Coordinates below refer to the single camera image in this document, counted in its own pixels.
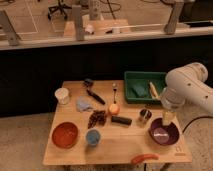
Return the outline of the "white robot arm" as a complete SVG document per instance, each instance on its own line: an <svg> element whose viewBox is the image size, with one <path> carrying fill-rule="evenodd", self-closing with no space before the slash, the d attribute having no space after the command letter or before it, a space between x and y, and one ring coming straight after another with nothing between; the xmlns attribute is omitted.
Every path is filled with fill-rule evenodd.
<svg viewBox="0 0 213 171"><path fill-rule="evenodd" d="M213 88L205 84L207 68L198 62L187 64L166 74L166 87L160 95L164 108L162 124L168 126L176 111L188 100L213 114Z"/></svg>

